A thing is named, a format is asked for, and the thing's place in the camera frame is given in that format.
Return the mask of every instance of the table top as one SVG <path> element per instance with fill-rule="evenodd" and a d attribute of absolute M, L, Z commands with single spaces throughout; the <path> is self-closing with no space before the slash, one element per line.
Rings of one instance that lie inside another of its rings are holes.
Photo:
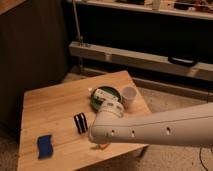
<path fill-rule="evenodd" d="M 100 86 L 121 91 L 125 86 L 136 88 L 127 71 L 86 78 L 56 86 L 28 91 L 24 95 L 18 171 L 63 170 L 83 168 L 112 157 L 134 151 L 145 144 L 113 143 L 106 149 L 96 149 L 87 134 L 78 134 L 73 116 L 85 113 L 88 125 L 95 118 L 90 106 L 90 92 Z M 131 108 L 124 117 L 150 114 L 138 89 Z M 38 160 L 37 138 L 52 134 L 53 155 Z"/>

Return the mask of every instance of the cup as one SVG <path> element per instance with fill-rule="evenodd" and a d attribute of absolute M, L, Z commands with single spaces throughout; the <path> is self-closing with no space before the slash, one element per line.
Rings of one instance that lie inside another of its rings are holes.
<path fill-rule="evenodd" d="M 134 87 L 124 87 L 124 89 L 121 92 L 121 96 L 122 96 L 122 103 L 123 106 L 128 109 L 131 105 L 132 102 L 134 101 L 135 97 L 137 95 L 137 91 Z"/>

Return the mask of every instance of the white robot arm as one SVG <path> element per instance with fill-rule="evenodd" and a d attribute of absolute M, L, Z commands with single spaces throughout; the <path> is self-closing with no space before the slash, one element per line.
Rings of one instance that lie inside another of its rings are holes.
<path fill-rule="evenodd" d="M 89 140 L 213 147 L 213 103 L 141 117 L 122 117 L 123 106 L 103 102 L 89 129 Z"/>

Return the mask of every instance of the white cup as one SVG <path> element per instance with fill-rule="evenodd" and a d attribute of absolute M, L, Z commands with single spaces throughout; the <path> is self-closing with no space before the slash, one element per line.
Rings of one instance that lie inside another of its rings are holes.
<path fill-rule="evenodd" d="M 122 103 L 126 109 L 128 109 L 131 106 L 136 95 L 137 95 L 137 91 L 134 87 L 127 86 L 122 90 L 121 92 Z"/>

